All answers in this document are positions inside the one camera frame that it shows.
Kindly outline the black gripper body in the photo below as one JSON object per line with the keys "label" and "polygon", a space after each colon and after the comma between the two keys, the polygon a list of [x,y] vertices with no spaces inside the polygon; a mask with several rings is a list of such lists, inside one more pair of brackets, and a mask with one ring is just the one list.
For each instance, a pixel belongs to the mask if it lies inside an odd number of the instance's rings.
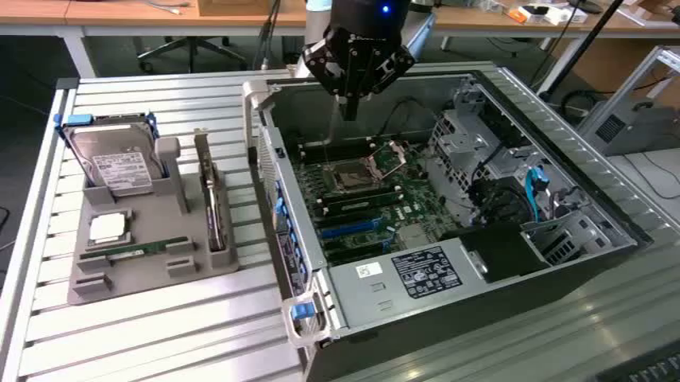
{"label": "black gripper body", "polygon": [[343,73],[355,75],[407,51],[402,27],[408,1],[334,1],[324,45]]}

